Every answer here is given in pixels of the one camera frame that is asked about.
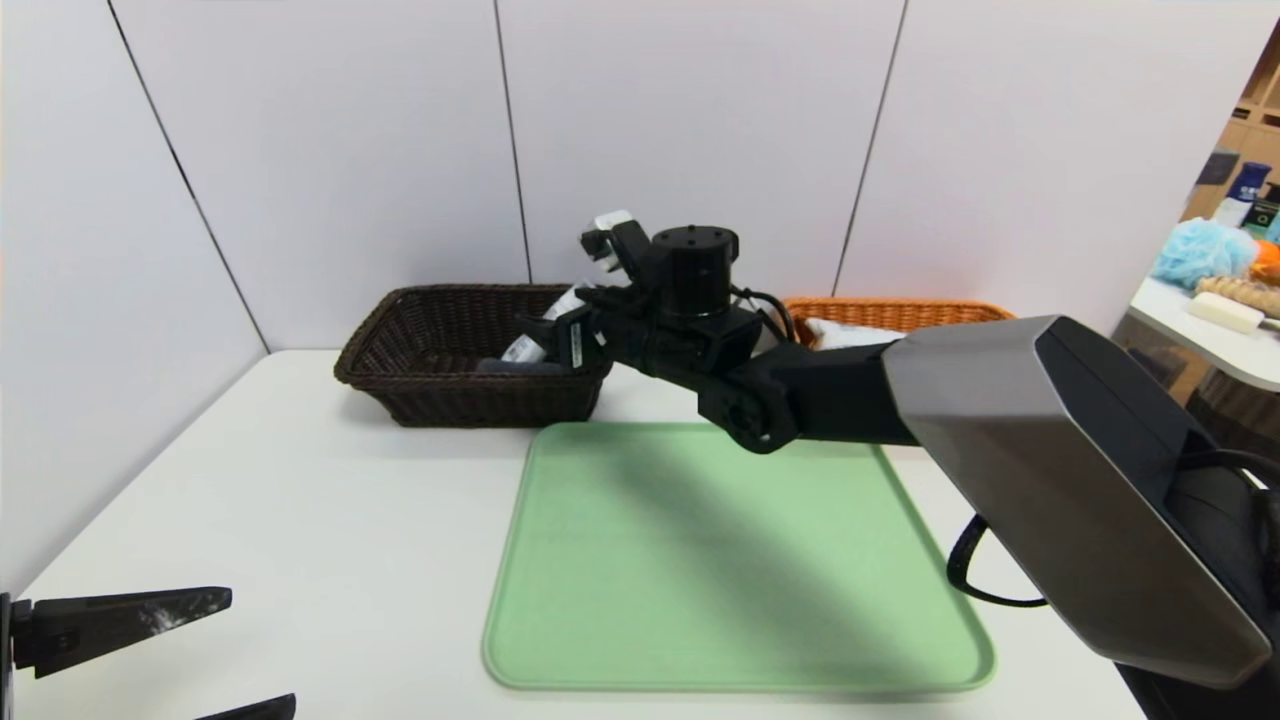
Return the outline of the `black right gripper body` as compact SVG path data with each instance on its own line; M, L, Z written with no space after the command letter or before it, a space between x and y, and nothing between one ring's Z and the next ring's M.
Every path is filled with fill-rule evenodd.
M639 310L584 305L553 320L556 360L575 373L607 374L612 366L649 374L652 318Z

